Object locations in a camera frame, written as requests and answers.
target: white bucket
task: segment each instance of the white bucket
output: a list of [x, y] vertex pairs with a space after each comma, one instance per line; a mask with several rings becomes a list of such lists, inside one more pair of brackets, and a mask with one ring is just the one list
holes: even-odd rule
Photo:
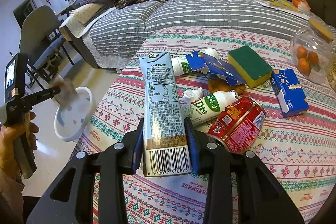
[[76, 142], [96, 109], [95, 98], [85, 86], [76, 88], [78, 98], [66, 109], [58, 107], [54, 120], [55, 133], [62, 141]]

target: orange plastic package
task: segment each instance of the orange plastic package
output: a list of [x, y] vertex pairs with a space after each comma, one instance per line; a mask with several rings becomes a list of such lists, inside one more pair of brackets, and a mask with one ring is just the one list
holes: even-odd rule
[[292, 0], [292, 3], [295, 7], [297, 7], [299, 10], [304, 12], [305, 14], [310, 14], [310, 6], [307, 2], [307, 0]]

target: patterned tablecloth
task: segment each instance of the patterned tablecloth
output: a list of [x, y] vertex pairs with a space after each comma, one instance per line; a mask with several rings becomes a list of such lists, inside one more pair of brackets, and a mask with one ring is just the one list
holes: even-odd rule
[[[172, 56], [196, 49], [214, 48], [226, 60], [228, 51], [249, 45], [273, 68], [292, 68], [309, 102], [306, 114], [283, 118], [269, 81], [245, 90], [258, 100], [267, 117], [252, 146], [308, 222], [327, 199], [336, 182], [336, 96], [326, 81], [323, 85], [306, 80], [292, 65], [289, 41], [238, 30], [173, 27], [160, 30], [146, 40], [99, 103], [79, 139], [79, 150], [96, 153], [121, 141], [125, 132], [135, 130], [144, 113], [144, 82], [138, 58], [151, 52], [169, 51]], [[176, 77], [179, 97], [184, 90], [202, 87], [207, 80], [200, 74]], [[197, 129], [207, 131], [211, 123]], [[233, 177], [234, 219], [238, 221], [237, 190]], [[207, 176], [195, 173], [165, 178], [145, 178], [142, 170], [124, 176], [125, 203], [129, 223], [202, 223], [207, 193]], [[94, 221], [97, 221], [96, 176]]]

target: qr code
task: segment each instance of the qr code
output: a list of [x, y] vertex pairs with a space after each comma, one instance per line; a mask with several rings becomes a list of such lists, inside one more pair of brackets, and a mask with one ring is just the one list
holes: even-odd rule
[[222, 120], [223, 120], [224, 123], [226, 123], [227, 126], [232, 121], [232, 119], [230, 118], [229, 115], [226, 115], [224, 118], [222, 118]]

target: silver bolt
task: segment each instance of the silver bolt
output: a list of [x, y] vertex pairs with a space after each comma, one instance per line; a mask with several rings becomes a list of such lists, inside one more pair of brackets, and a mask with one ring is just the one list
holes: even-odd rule
[[248, 158], [254, 158], [255, 156], [255, 153], [251, 150], [248, 150], [245, 152], [245, 155], [248, 157]]
[[76, 154], [76, 158], [78, 159], [82, 159], [85, 157], [85, 152], [84, 151], [80, 151]]
[[209, 149], [216, 149], [217, 148], [217, 144], [215, 144], [215, 143], [208, 143], [207, 144], [207, 148], [209, 148]]
[[123, 143], [116, 143], [114, 145], [114, 149], [120, 150], [124, 148], [124, 144]]

